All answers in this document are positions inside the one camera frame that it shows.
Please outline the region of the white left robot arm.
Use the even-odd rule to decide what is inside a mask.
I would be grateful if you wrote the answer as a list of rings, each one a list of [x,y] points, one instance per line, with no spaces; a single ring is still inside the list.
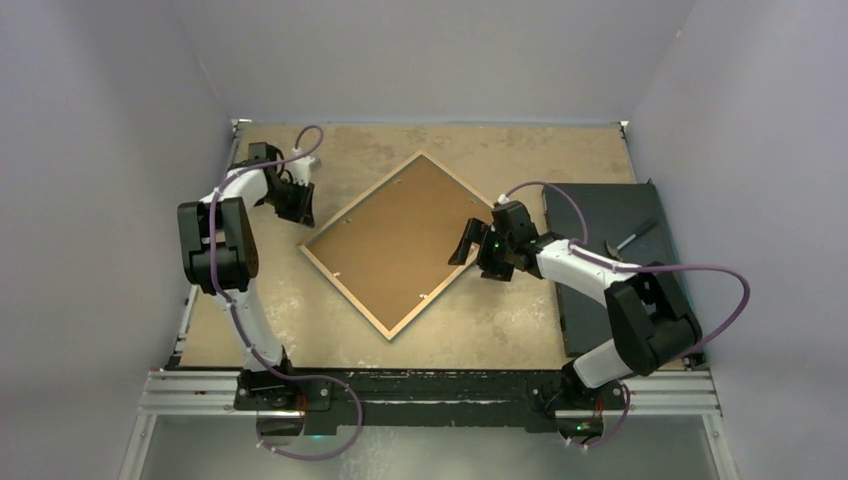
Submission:
[[[249,211],[269,205],[282,220],[314,227],[311,176],[321,161],[300,146],[287,158],[264,142],[251,144],[249,154],[210,194],[178,206],[181,257],[187,280],[213,296],[232,319],[244,345],[245,390],[259,388],[272,408],[284,409],[297,399],[299,377],[261,304],[259,252]]]

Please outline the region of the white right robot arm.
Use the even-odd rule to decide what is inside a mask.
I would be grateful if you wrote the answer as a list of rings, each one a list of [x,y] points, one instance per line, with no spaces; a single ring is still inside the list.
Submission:
[[[496,205],[486,223],[470,218],[448,262],[466,263],[472,250],[486,279],[508,282],[515,271],[569,287],[605,308],[612,337],[562,369],[561,392],[576,407],[601,387],[647,376],[695,346],[702,329],[668,266],[606,259],[556,232],[538,232],[525,205]]]

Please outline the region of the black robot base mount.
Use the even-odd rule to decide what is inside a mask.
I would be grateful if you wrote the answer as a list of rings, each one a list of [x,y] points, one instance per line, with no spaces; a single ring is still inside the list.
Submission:
[[[608,384],[580,392],[559,370],[299,368],[294,379],[243,370],[233,407],[263,417],[305,418],[308,435],[340,426],[512,427],[529,433],[569,430],[565,411],[588,418],[597,406],[624,406]]]

